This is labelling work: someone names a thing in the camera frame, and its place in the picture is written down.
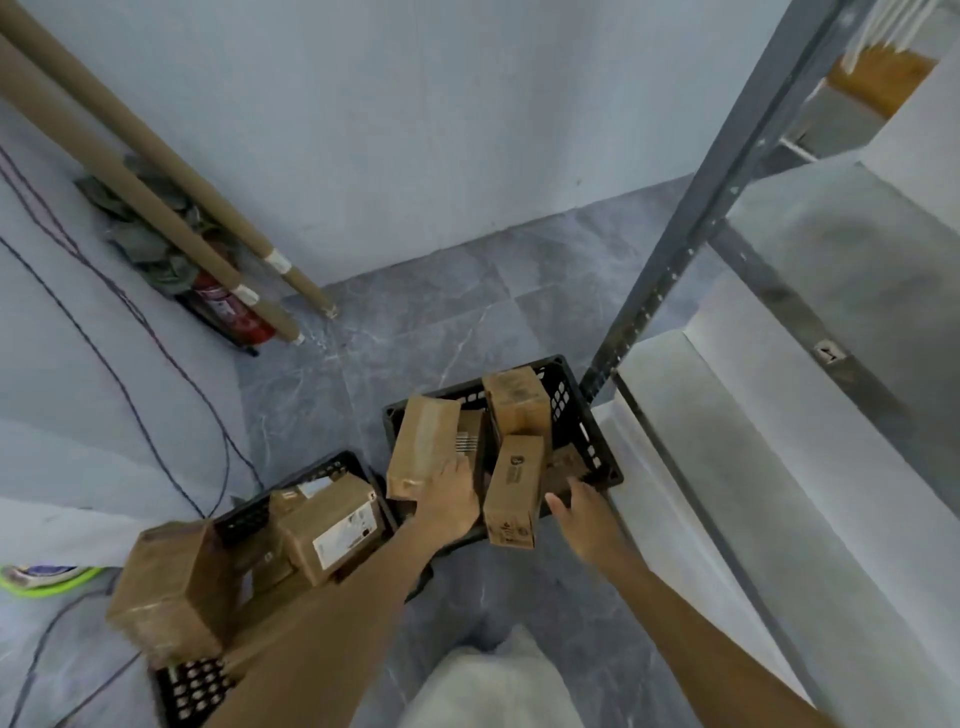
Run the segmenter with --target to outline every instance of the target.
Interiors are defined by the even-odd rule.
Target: electrical wire
[[[8,728],[16,728],[16,723],[20,719],[20,715],[23,712],[23,706],[27,703],[27,697],[30,695],[30,690],[33,689],[34,682],[36,681],[36,667],[39,665],[40,657],[43,655],[43,651],[47,647],[47,643],[50,642],[50,636],[53,634],[54,628],[63,619],[67,614],[70,613],[73,609],[83,604],[88,599],[91,599],[95,596],[111,596],[113,590],[116,588],[117,579],[120,578],[120,572],[118,571],[110,579],[110,583],[107,584],[105,589],[96,590],[94,592],[87,592],[82,594],[75,599],[68,601],[62,607],[57,610],[57,613],[54,614],[53,618],[47,623],[47,626],[44,627],[43,632],[40,634],[40,639],[34,647],[34,653],[30,659],[30,666],[27,668],[27,677],[23,681],[23,685],[20,686],[20,692],[16,696],[16,700],[13,703],[13,713],[11,714],[10,723]]]
[[[46,215],[50,218],[50,221],[53,223],[53,225],[57,228],[57,230],[63,236],[63,239],[61,240],[59,237],[57,237],[57,235],[52,230],[50,230],[50,228],[48,228],[46,225],[43,224],[43,222],[40,221],[40,219],[37,217],[30,203],[27,201],[23,193],[19,190],[19,188],[13,182],[13,179],[11,179],[10,175],[7,173],[5,169],[3,169],[3,167],[0,167],[0,176],[3,177],[4,182],[11,189],[13,194],[16,196],[17,200],[20,203],[20,206],[23,207],[24,211],[30,216],[34,224],[38,228],[40,228],[44,232],[44,234],[46,234],[47,237],[49,237],[53,242],[55,242],[60,248],[62,248],[74,259],[80,262],[87,270],[92,272],[107,287],[107,289],[111,293],[113,293],[118,299],[120,299],[120,301],[131,313],[131,315],[136,320],[136,322],[143,327],[143,329],[147,332],[147,334],[153,340],[154,344],[160,350],[160,353],[163,354],[164,358],[166,358],[166,360],[174,367],[174,369],[177,370],[177,373],[193,388],[193,390],[197,393],[197,395],[201,398],[201,400],[203,400],[204,404],[206,405],[206,408],[210,411],[210,414],[213,416],[213,419],[216,421],[217,426],[220,427],[220,430],[223,433],[224,438],[228,442],[229,446],[236,453],[237,457],[239,457],[240,460],[244,463],[244,465],[246,465],[247,468],[250,470],[253,476],[253,479],[256,482],[257,488],[262,492],[264,490],[263,481],[260,479],[260,476],[257,473],[256,468],[253,465],[253,462],[251,462],[251,460],[247,458],[246,455],[243,454],[243,452],[237,446],[236,442],[234,442],[233,438],[229,434],[229,431],[227,430],[227,426],[224,424],[223,420],[220,417],[220,413],[217,412],[216,407],[213,406],[213,403],[207,397],[206,393],[200,388],[200,385],[198,385],[197,382],[193,380],[193,378],[182,368],[179,362],[167,351],[166,347],[163,345],[163,342],[160,341],[153,327],[151,327],[143,311],[141,311],[139,306],[137,306],[137,304],[133,302],[133,300],[130,298],[127,292],[123,290],[123,288],[121,288],[114,280],[112,280],[110,277],[104,274],[100,269],[98,269],[84,255],[83,250],[80,247],[80,244],[73,238],[73,236],[70,235],[69,232],[67,232],[66,228],[60,222],[60,219],[57,217],[56,213],[53,211],[53,209],[50,208],[50,205],[47,203],[44,197],[39,192],[36,191],[34,186],[31,184],[30,180],[28,180],[27,177],[23,174],[19,166],[16,164],[16,162],[13,160],[13,158],[7,152],[7,150],[3,147],[3,145],[0,145],[0,157],[3,158],[3,160],[7,163],[7,165],[12,170],[13,174],[16,176],[16,178],[23,184],[24,187],[26,187],[26,189],[30,192],[31,196],[36,201],[36,203],[43,209]]]
[[[70,309],[67,308],[66,305],[64,305],[63,301],[61,301],[60,297],[56,293],[54,293],[53,289],[49,285],[47,285],[47,281],[40,276],[40,274],[34,269],[34,267],[30,263],[26,261],[23,255],[21,255],[16,250],[16,248],[14,248],[9,242],[7,242],[7,239],[3,235],[0,235],[0,245],[6,248],[7,252],[10,253],[10,255],[12,255],[14,258],[16,258],[16,260],[20,263],[20,265],[22,265],[26,269],[26,271],[31,276],[34,277],[34,280],[36,280],[37,284],[39,284],[39,286],[43,288],[47,296],[49,296],[53,300],[53,302],[57,305],[57,308],[60,309],[60,312],[64,316],[66,316],[67,320],[73,325],[73,328],[75,328],[77,330],[77,333],[81,335],[81,337],[86,342],[86,345],[90,347],[90,350],[93,351],[93,353],[96,355],[98,359],[100,359],[100,363],[104,365],[104,368],[107,370],[110,377],[113,379],[114,382],[116,382],[117,387],[120,388],[120,394],[122,394],[124,400],[127,401],[127,405],[130,407],[130,410],[133,413],[133,418],[136,420],[136,425],[137,427],[140,428],[140,433],[143,435],[143,439],[147,441],[147,447],[150,448],[150,452],[154,454],[154,458],[156,459],[157,464],[160,466],[160,469],[163,470],[164,474],[166,474],[167,478],[173,484],[176,491],[181,496],[183,496],[183,498],[190,504],[190,507],[193,508],[197,516],[199,516],[200,518],[204,518],[205,516],[204,511],[202,511],[200,506],[197,505],[194,499],[190,497],[185,490],[183,490],[183,487],[177,482],[177,479],[174,478],[174,474],[170,472],[170,469],[167,467],[166,462],[160,456],[160,453],[156,449],[154,438],[150,436],[150,431],[147,429],[147,426],[143,424],[143,418],[140,417],[139,410],[136,408],[136,405],[133,404],[133,399],[130,396],[130,391],[127,389],[127,385],[123,383],[123,379],[120,378],[120,376],[116,373],[116,370],[113,369],[109,361],[107,361],[107,358],[103,355],[103,352],[101,352],[97,348],[97,345],[90,340],[90,337],[86,334],[86,331],[84,331],[84,327],[82,327],[80,325],[80,322],[78,322],[77,319],[74,318],[74,315],[70,312]]]
[[[161,457],[159,451],[156,449],[156,444],[154,443],[153,438],[150,435],[149,430],[143,422],[143,419],[140,417],[140,413],[136,408],[136,405],[133,403],[132,397],[129,390],[127,389],[126,384],[116,373],[116,370],[110,365],[107,358],[103,353],[97,348],[93,343],[90,337],[87,335],[84,328],[74,317],[73,313],[69,308],[63,303],[60,297],[53,291],[50,285],[44,280],[44,278],[36,271],[36,269],[20,254],[20,252],[14,248],[2,235],[0,235],[0,245],[2,245],[8,253],[10,253],[23,268],[34,278],[38,285],[43,288],[44,292],[50,297],[54,304],[60,309],[63,315],[67,318],[70,324],[76,329],[76,331],[84,339],[84,342],[89,346],[93,353],[100,360],[101,364],[104,365],[104,368],[107,369],[111,378],[116,383],[117,387],[120,389],[121,394],[124,397],[124,400],[127,402],[128,407],[133,413],[133,417],[136,419],[137,426],[140,429],[141,434],[144,437],[148,447],[154,455],[154,458],[160,468],[163,470],[164,474],[170,480],[171,484],[174,486],[176,491],[190,504],[193,510],[197,513],[200,518],[212,516],[216,510],[220,507],[221,503],[224,500],[224,496],[227,494],[227,486],[229,482],[230,475],[230,449],[237,454],[237,456],[244,462],[245,465],[250,469],[254,480],[258,488],[262,491],[264,489],[263,482],[260,480],[259,474],[256,472],[256,468],[253,466],[253,463],[240,451],[240,448],[237,447],[236,443],[233,441],[233,438],[230,436],[227,427],[224,425],[223,420],[220,418],[220,414],[217,412],[216,408],[213,406],[213,403],[210,402],[209,398],[206,396],[204,391],[200,386],[190,377],[190,375],[180,366],[179,362],[173,358],[173,356],[166,350],[163,346],[163,343],[160,341],[159,337],[156,335],[153,327],[151,327],[147,317],[140,310],[139,306],[130,298],[123,288],[121,288],[115,281],[110,277],[104,274],[100,269],[98,269],[90,260],[84,255],[83,251],[80,248],[79,243],[66,231],[60,219],[54,213],[54,211],[47,204],[46,200],[40,195],[26,176],[20,171],[16,162],[12,157],[7,153],[7,150],[0,145],[0,157],[2,157],[6,163],[10,166],[13,174],[23,183],[23,185],[29,190],[30,194],[33,196],[34,200],[43,210],[46,212],[47,216],[50,218],[53,225],[57,228],[60,234],[63,236],[63,239],[57,237],[57,235],[50,230],[40,219],[37,217],[35,211],[30,206],[27,199],[24,197],[23,193],[16,186],[11,176],[8,174],[2,166],[0,166],[0,176],[3,177],[4,182],[16,196],[20,205],[30,216],[34,224],[39,227],[51,240],[53,240],[62,250],[67,252],[71,257],[80,262],[87,270],[91,271],[106,287],[113,293],[117,299],[123,304],[123,306],[128,310],[128,312],[133,316],[138,324],[140,324],[144,330],[148,333],[151,339],[154,341],[157,348],[167,359],[168,362],[176,369],[178,374],[190,384],[194,391],[200,396],[204,401],[210,413],[213,415],[214,420],[216,420],[217,425],[220,427],[221,434],[223,436],[224,443],[224,458],[225,458],[225,467],[224,467],[224,479],[221,483],[220,493],[217,497],[216,503],[209,510],[209,513],[205,514],[204,511],[197,505],[197,503],[183,490],[182,486],[174,478],[173,474],[170,472],[170,469],[167,467],[166,462]],[[30,694],[31,689],[33,688],[34,682],[36,681],[36,668],[39,664],[40,657],[42,656],[49,640],[50,636],[53,633],[54,628],[60,622],[60,620],[68,614],[72,609],[77,607],[79,604],[83,603],[89,598],[98,595],[110,596],[113,593],[113,589],[116,586],[117,578],[119,574],[114,576],[111,580],[108,587],[101,592],[88,592],[84,595],[73,599],[72,601],[65,604],[61,607],[54,617],[50,620],[47,626],[44,628],[43,633],[40,635],[40,639],[37,642],[36,648],[34,649],[33,656],[31,658],[30,666],[27,670],[27,676],[24,679],[23,685],[20,688],[20,692],[17,694],[16,701],[14,703],[13,712],[9,724],[9,728],[16,728],[16,723],[20,719],[20,715],[23,712],[23,707],[26,704],[27,697]],[[57,722],[57,726],[64,726],[67,722],[75,716],[80,710],[82,710],[86,705],[88,705],[97,695],[105,691],[110,685],[113,684],[140,656],[140,652],[137,652],[133,657],[131,657],[123,666],[121,666],[116,672],[114,672],[104,683],[102,683],[95,691],[88,695],[83,701],[81,701],[75,708],[73,708],[65,717],[61,718]]]
[[[121,666],[120,666],[120,669],[118,669],[118,670],[117,670],[116,672],[114,672],[109,678],[107,678],[106,682],[104,682],[103,685],[101,685],[99,688],[97,688],[95,691],[93,691],[90,695],[88,695],[88,696],[85,697],[83,700],[81,700],[73,710],[71,710],[68,714],[66,714],[64,717],[62,717],[60,720],[58,720],[58,721],[54,724],[54,728],[65,728],[66,725],[67,725],[67,723],[70,722],[70,719],[71,719],[73,716],[75,716],[77,713],[79,713],[81,710],[83,710],[87,705],[89,705],[91,702],[93,702],[93,699],[94,699],[97,695],[99,695],[101,692],[103,692],[104,690],[106,690],[107,688],[109,688],[111,685],[113,685],[113,683],[117,680],[117,678],[119,678],[120,675],[122,675],[124,672],[126,672],[126,671],[130,668],[130,666],[131,666],[133,663],[135,663],[135,662],[137,661],[137,659],[140,657],[140,655],[142,655],[142,654],[143,654],[142,652],[137,652],[137,653],[136,653],[135,655],[133,655],[126,663],[124,663],[123,665],[121,665]]]

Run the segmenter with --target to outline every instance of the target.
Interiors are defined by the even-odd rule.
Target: masking tape
[[[290,272],[290,269],[294,267],[293,263],[287,260],[276,248],[274,248],[274,251],[263,259],[263,262],[267,263],[282,276],[285,276]]]
[[[246,305],[257,305],[260,302],[260,297],[256,295],[256,291],[244,285],[243,283],[230,291],[230,293],[232,293]]]

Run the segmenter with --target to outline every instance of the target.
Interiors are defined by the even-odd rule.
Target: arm
[[[705,728],[833,728],[660,578],[624,539],[606,500],[571,478],[570,508],[546,496],[567,542],[615,587],[673,670]]]
[[[417,515],[323,598],[230,693],[207,728],[347,728],[430,558],[480,513],[464,456],[424,490]]]

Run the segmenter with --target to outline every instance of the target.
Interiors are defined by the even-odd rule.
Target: person's left hand
[[[457,455],[420,492],[414,522],[440,548],[466,535],[479,515],[473,470],[465,455]]]

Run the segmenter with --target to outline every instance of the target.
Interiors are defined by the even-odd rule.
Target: brown cardboard box
[[[473,470],[473,489],[483,496],[483,463],[487,452],[487,412],[483,409],[462,409],[457,422],[457,453],[467,456]]]
[[[269,526],[229,550],[233,573],[240,580],[239,601],[262,594],[294,572]]]
[[[534,547],[534,530],[540,515],[544,449],[543,438],[539,436],[507,435],[503,438],[483,506],[492,544]]]
[[[387,469],[387,497],[416,500],[420,490],[456,456],[460,403],[414,395]]]
[[[580,456],[573,444],[564,445],[553,451],[546,470],[543,472],[543,492],[556,493],[558,496],[570,492],[570,484],[566,482],[568,476],[583,477],[590,472],[590,468]]]
[[[306,502],[306,496],[299,488],[284,488],[282,491],[270,492],[270,520],[279,521],[287,514],[293,513]]]
[[[318,603],[321,592],[333,584],[314,587],[301,573],[294,573],[271,590],[255,595],[237,613],[237,632],[224,653],[224,672],[239,679],[247,674],[263,651],[275,643]]]
[[[382,529],[373,487],[349,473],[276,522],[283,550],[314,586],[379,538]]]
[[[486,375],[483,386],[501,438],[539,435],[546,451],[550,452],[553,448],[550,396],[531,367]]]
[[[107,622],[140,647],[153,667],[223,652],[237,585],[210,521],[151,528],[133,545]]]

